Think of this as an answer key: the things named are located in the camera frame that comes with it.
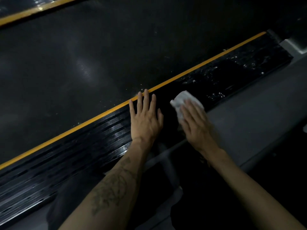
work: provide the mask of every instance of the forearm tattoo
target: forearm tattoo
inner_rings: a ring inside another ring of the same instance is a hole
[[[127,181],[124,174],[130,175],[133,179],[137,180],[136,174],[125,169],[127,164],[130,164],[130,158],[127,157],[120,164],[121,166],[112,169],[106,177],[98,183],[92,190],[94,194],[92,201],[92,215],[96,215],[100,210],[110,206],[110,203],[119,205],[119,202],[125,197],[127,193]]]

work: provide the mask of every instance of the finger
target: finger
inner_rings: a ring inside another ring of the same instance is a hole
[[[158,109],[158,122],[160,125],[160,128],[163,128],[163,120],[164,120],[164,115],[162,114],[160,108]]]
[[[149,92],[147,89],[144,91],[143,111],[148,111],[149,107]]]
[[[156,116],[156,103],[157,103],[157,97],[155,94],[153,94],[151,96],[149,112],[152,113],[154,116]]]
[[[185,100],[186,108],[189,110],[191,116],[197,122],[198,124],[201,124],[202,120],[201,117],[199,116],[196,108],[192,104],[191,100]]]
[[[193,119],[193,117],[191,116],[189,110],[184,106],[182,105],[180,107],[181,109],[181,112],[182,112],[182,115],[184,117],[184,119],[186,120],[186,122],[189,124],[189,126],[195,124],[195,120]]]
[[[141,92],[138,93],[138,103],[136,107],[137,107],[137,114],[142,113],[143,104],[142,104],[142,93]]]
[[[198,115],[200,118],[204,121],[207,121],[206,112],[204,109],[202,109],[196,102],[192,102],[193,106],[195,107],[196,111],[198,112]]]
[[[186,122],[185,119],[179,120],[180,125],[182,126],[183,131],[185,132],[185,135],[188,136],[191,134],[191,129],[189,127],[189,124]]]
[[[130,116],[131,118],[134,118],[135,111],[134,111],[133,101],[131,99],[129,100],[129,108],[130,108]]]

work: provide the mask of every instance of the yellow stripe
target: yellow stripe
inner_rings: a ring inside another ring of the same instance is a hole
[[[32,9],[28,9],[28,10],[25,10],[25,11],[22,11],[22,12],[19,12],[19,13],[16,13],[16,14],[9,15],[7,17],[0,19],[0,26],[5,25],[7,23],[11,23],[11,22],[16,21],[18,19],[28,17],[32,14],[42,12],[44,10],[48,10],[48,9],[69,3],[71,1],[75,1],[75,0],[56,0],[54,2],[46,3],[46,4],[43,4],[43,5],[34,7]]]
[[[264,35],[265,33],[266,32],[261,32],[261,33],[255,35],[255,36],[249,38],[248,40],[245,40],[244,42],[242,42],[242,43],[240,43],[240,44],[238,44],[238,45],[236,45],[236,46],[234,46],[232,48],[229,48],[228,50],[223,51],[222,53],[220,53],[220,54],[218,54],[218,55],[216,55],[216,56],[214,56],[214,57],[212,57],[212,58],[210,58],[210,59],[208,59],[208,60],[206,60],[206,61],[204,61],[204,62],[202,62],[202,63],[200,63],[200,64],[198,64],[198,65],[196,65],[196,66],[194,66],[194,67],[192,67],[190,69],[188,69],[188,70],[186,70],[185,72],[180,73],[179,75],[177,75],[175,77],[172,77],[171,79],[169,79],[167,81],[164,81],[163,83],[161,83],[159,85],[156,85],[155,87],[149,89],[149,92],[153,92],[154,90],[156,90],[156,89],[158,89],[158,88],[160,88],[160,87],[162,87],[162,86],[164,86],[164,85],[166,85],[166,84],[168,84],[168,83],[170,83],[172,81],[175,81],[176,79],[178,79],[178,78],[180,78],[180,77],[182,77],[182,76],[184,76],[184,75],[194,71],[195,69],[200,68],[201,66],[203,66],[205,64],[210,63],[211,61],[213,61],[213,60],[215,60],[215,59],[217,59],[217,58],[219,58],[219,57],[221,57],[221,56],[223,56],[223,55],[225,55],[225,54],[227,54],[227,53],[237,49],[238,47],[240,47],[240,46],[242,46],[242,45],[244,45],[244,44],[246,44],[246,43],[248,43],[248,42],[250,42],[250,41],[252,41],[252,40],[254,40],[254,39],[256,39],[256,38],[258,38],[260,36],[262,36],[262,35]],[[137,100],[137,97],[135,96],[131,100],[135,101],[135,100]],[[119,104],[116,107],[113,107],[112,109],[110,109],[110,110],[108,110],[106,112],[103,112],[102,114],[100,114],[100,115],[98,115],[98,116],[96,116],[96,117],[94,117],[94,118],[92,118],[92,119],[90,119],[90,120],[88,120],[88,121],[86,121],[86,122],[84,122],[84,123],[82,123],[82,124],[72,128],[72,129],[70,129],[70,130],[68,130],[68,131],[66,131],[64,133],[62,133],[61,135],[58,135],[58,136],[54,137],[53,139],[50,139],[50,140],[46,141],[45,143],[40,144],[39,146],[37,146],[37,147],[35,147],[35,148],[33,148],[33,149],[23,153],[23,154],[20,154],[19,156],[17,156],[15,158],[13,158],[13,159],[3,163],[2,165],[0,165],[0,170],[5,168],[5,167],[7,167],[7,166],[9,166],[9,165],[11,165],[11,164],[13,164],[13,163],[15,163],[15,162],[17,162],[18,160],[20,160],[22,158],[25,158],[28,155],[30,155],[30,154],[32,154],[32,153],[42,149],[43,147],[46,147],[46,146],[54,143],[55,141],[57,141],[59,139],[62,139],[63,137],[69,135],[70,133],[73,133],[73,132],[75,132],[75,131],[85,127],[86,125],[88,125],[88,124],[90,124],[90,123],[92,123],[92,122],[94,122],[94,121],[96,121],[96,120],[98,120],[98,119],[100,119],[100,118],[102,118],[102,117],[104,117],[104,116],[106,116],[106,115],[108,115],[108,114],[110,114],[110,113],[112,113],[112,112],[122,108],[123,106],[125,106],[127,104],[129,104],[129,100],[123,102],[122,104]]]

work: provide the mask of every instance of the folded paper towel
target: folded paper towel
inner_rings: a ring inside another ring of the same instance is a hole
[[[180,110],[180,106],[185,104],[185,100],[191,100],[196,102],[202,109],[204,109],[204,106],[202,105],[202,103],[196,98],[194,97],[192,94],[190,94],[188,91],[182,91],[180,92],[174,100],[170,101],[170,104],[172,105],[172,107],[176,110],[177,112],[177,118],[178,120],[183,119],[183,115],[181,113]]]

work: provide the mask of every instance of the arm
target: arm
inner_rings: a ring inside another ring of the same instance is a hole
[[[163,115],[152,95],[149,107],[148,90],[138,93],[137,114],[130,100],[132,143],[125,155],[85,197],[59,228],[71,229],[125,229],[135,205],[147,154],[163,127]]]
[[[186,101],[180,122],[187,140],[223,177],[259,229],[306,229],[278,201],[242,171],[210,135],[210,123],[204,110]]]

